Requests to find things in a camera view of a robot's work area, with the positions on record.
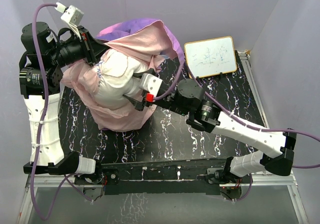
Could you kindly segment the white pillow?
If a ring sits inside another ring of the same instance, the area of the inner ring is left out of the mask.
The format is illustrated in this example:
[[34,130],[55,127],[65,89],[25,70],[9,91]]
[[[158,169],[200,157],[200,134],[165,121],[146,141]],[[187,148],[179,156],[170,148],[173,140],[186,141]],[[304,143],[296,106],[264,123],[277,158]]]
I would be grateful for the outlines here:
[[125,106],[125,96],[136,98],[141,93],[140,79],[133,75],[149,70],[147,65],[114,49],[109,49],[95,68],[99,81],[94,99],[110,110]]

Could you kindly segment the purple Elsa print pillowcase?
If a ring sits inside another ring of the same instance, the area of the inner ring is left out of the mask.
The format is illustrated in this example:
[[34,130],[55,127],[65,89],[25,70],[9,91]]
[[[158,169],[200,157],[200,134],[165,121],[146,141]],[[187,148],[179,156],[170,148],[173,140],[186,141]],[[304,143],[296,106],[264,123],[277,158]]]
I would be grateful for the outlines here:
[[[168,58],[178,58],[180,64],[185,62],[178,40],[159,19],[138,18],[117,23],[103,29],[97,38],[107,40],[110,49],[142,62],[156,72],[160,72],[162,63]],[[62,83],[75,90],[99,129],[117,132],[140,129],[154,113],[156,105],[143,111],[136,110],[128,100],[125,106],[116,110],[100,106],[94,99],[99,81],[97,64],[90,66],[83,59],[71,63],[63,73]]]

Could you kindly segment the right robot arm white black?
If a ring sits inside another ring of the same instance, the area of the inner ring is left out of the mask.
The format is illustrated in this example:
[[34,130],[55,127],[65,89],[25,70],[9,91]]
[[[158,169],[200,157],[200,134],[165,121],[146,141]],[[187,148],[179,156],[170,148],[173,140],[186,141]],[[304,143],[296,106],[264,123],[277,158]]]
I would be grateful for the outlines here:
[[213,102],[205,100],[205,90],[192,79],[179,81],[174,92],[170,91],[163,99],[157,100],[155,96],[164,93],[164,83],[155,76],[153,69],[134,73],[132,77],[142,90],[142,100],[127,95],[125,98],[136,110],[155,104],[182,116],[188,115],[186,123],[198,131],[226,136],[256,148],[251,154],[227,158],[222,169],[208,170],[199,176],[200,179],[211,184],[225,184],[262,171],[278,176],[291,174],[297,138],[292,130],[272,132],[226,114]]

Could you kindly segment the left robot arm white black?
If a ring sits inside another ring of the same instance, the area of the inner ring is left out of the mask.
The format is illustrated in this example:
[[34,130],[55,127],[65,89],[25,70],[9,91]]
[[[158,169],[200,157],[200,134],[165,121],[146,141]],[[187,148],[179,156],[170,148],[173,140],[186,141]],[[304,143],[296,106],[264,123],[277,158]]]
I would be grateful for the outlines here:
[[45,22],[22,28],[21,42],[25,48],[19,62],[19,85],[27,107],[30,133],[30,161],[23,166],[25,174],[76,174],[97,184],[103,171],[94,159],[76,151],[64,154],[59,132],[59,111],[62,68],[76,61],[90,67],[97,64],[109,49],[92,37],[83,26],[62,28],[54,33]]

